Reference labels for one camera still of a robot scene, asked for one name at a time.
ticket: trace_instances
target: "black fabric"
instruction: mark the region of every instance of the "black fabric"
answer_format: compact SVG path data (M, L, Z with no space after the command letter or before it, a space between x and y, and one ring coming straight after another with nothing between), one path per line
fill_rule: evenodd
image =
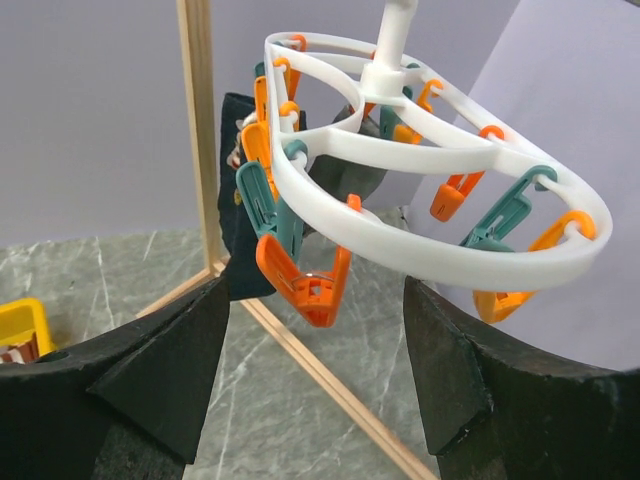
M0 479L182 479L228 319L215 279L37 362L0 365Z
M244 120L254 110L253 97L239 93L227 93L222 103L218 211L220 212L222 240L231 255L224 271L229 284L231 301L264 297L275 292L275 288L264 278L256 264L258 238L244 205L239 201L236 170L227 162L227 158L237 145L238 127L236 123L239 120ZM301 112L300 130L305 129L305 113ZM242 153L241 163L246 163L246 161L247 159Z

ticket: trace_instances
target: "yellow container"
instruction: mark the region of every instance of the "yellow container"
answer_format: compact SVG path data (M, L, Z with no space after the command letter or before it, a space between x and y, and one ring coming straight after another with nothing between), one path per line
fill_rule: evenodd
M36 334L40 356L55 350L44 305L37 298L23 298L0 305L0 346L30 341Z

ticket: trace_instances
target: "white wall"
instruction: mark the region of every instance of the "white wall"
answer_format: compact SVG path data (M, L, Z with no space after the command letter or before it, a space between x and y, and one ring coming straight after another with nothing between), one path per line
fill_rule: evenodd
M547 351L614 369L640 365L640 8L621 0L523 0L471 97L569 166L607 202L610 244L591 271L542 292L498 328ZM411 228L458 243L513 179L484 178L452 221L429 215L443 178L427 178ZM526 248L565 210L531 193L534 211L508 240ZM442 288L475 314L469 291Z
M407 52L468 91L517 2L423 1ZM375 42L384 2L212 5L219 108L251 92L269 33ZM3 2L0 61L0 245L197 226L174 0ZM312 125L342 106L309 79L299 96ZM409 203L419 182L389 175L369 205Z

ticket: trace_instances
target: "dark cloth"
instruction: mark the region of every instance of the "dark cloth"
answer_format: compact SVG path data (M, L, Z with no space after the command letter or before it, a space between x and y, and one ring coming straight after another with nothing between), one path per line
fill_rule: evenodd
M253 97L239 93L227 93L222 103L218 211L222 241L231 255L223 273L229 284L231 301L264 297L275 292L275 288L264 278L256 263L258 238L237 192L236 170L227 163L227 158L236 147L237 121L244 120L254 110ZM305 120L305 114L301 112L300 130L306 129ZM241 148L241 164L246 162Z

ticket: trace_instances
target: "teal clothespin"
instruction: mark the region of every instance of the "teal clothespin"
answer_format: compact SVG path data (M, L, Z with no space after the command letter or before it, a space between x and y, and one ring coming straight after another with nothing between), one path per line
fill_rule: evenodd
M495 203L460 245L492 252L512 252L513 250L502 243L502 239L531 212L531 201L523 192L534 182L536 175L544 175L554 182L558 181L558 174L551 167L538 165L530 168ZM539 183L536 183L535 188L538 191L546 190Z
M264 77L266 75L264 62L260 62L255 67L253 67L253 73L255 74L256 78Z
M393 140L393 134L396 131L396 127L400 125L402 121L400 117L396 115L389 105L383 105L380 107L380 138L384 140Z
M298 151L307 151L300 140L284 149L287 158L292 159ZM236 172L236 184L242 196L242 203L258 238L270 234L276 237L285 251L298 262L302 246L304 222L291 210L282 197L276 202L269 188L267 174L260 162L247 162Z

